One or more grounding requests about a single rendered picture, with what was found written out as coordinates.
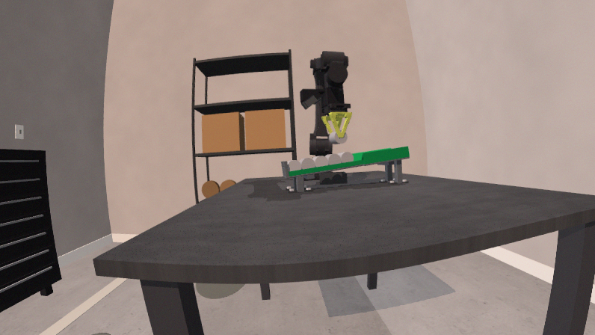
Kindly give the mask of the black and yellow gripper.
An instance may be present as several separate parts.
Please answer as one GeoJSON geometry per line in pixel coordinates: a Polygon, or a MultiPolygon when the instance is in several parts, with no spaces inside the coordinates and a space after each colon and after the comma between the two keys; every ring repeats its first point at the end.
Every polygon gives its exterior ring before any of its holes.
{"type": "Polygon", "coordinates": [[[332,129],[330,128],[329,123],[328,123],[328,120],[331,120],[338,137],[343,138],[345,135],[345,131],[347,129],[348,123],[352,116],[352,112],[348,112],[348,108],[351,108],[351,104],[345,103],[343,89],[338,88],[338,87],[335,87],[335,88],[337,88],[337,90],[338,90],[339,103],[330,103],[329,105],[326,105],[325,107],[323,107],[321,109],[321,111],[322,111],[322,113],[324,113],[324,115],[327,115],[327,116],[323,116],[323,117],[321,117],[321,119],[323,120],[329,133],[333,132],[332,129]],[[335,110],[335,111],[331,111],[331,110],[335,110]],[[340,118],[336,118],[336,117],[340,117],[340,118]],[[343,117],[345,117],[345,123],[342,128],[342,132],[340,132],[339,129],[340,129],[343,117]]]}

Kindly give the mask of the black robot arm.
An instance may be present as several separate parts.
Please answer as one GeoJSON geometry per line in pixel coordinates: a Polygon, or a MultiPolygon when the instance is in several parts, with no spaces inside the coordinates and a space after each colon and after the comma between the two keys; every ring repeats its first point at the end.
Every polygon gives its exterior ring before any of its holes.
{"type": "Polygon", "coordinates": [[[329,141],[330,134],[327,134],[327,128],[321,119],[321,116],[326,115],[321,113],[321,109],[330,103],[339,103],[338,90],[335,87],[343,89],[343,83],[348,77],[347,67],[348,56],[344,52],[323,51],[321,59],[314,58],[314,60],[310,60],[310,68],[313,68],[312,74],[314,72],[315,89],[302,89],[300,91],[300,103],[305,110],[311,105],[315,105],[315,130],[313,134],[310,133],[311,153],[309,139],[310,155],[326,156],[333,152],[333,144],[329,141]],[[329,72],[327,72],[328,69],[329,72]],[[326,137],[320,135],[327,135],[328,139],[316,138],[316,136],[326,137]]]}

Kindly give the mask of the white cylinder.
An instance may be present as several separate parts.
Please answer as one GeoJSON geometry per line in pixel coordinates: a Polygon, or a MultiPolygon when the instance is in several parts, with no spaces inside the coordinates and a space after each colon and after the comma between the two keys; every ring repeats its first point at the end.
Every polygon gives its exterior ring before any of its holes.
{"type": "Polygon", "coordinates": [[[341,157],[338,154],[328,154],[327,157],[328,165],[335,165],[341,163],[341,157]]]}
{"type": "Polygon", "coordinates": [[[289,171],[301,170],[301,163],[299,161],[297,161],[297,160],[290,160],[290,161],[287,162],[289,171]]]}
{"type": "Polygon", "coordinates": [[[343,144],[347,141],[348,136],[345,133],[343,138],[339,138],[336,132],[331,132],[329,135],[329,141],[332,144],[343,144]]]}
{"type": "Polygon", "coordinates": [[[315,168],[328,165],[328,160],[325,156],[315,156],[312,159],[315,162],[315,168]]]}
{"type": "Polygon", "coordinates": [[[315,162],[311,158],[303,158],[299,162],[301,163],[301,170],[315,167],[315,162]]]}
{"type": "Polygon", "coordinates": [[[349,152],[338,153],[338,155],[341,157],[341,163],[352,162],[354,160],[354,156],[349,152]]]}

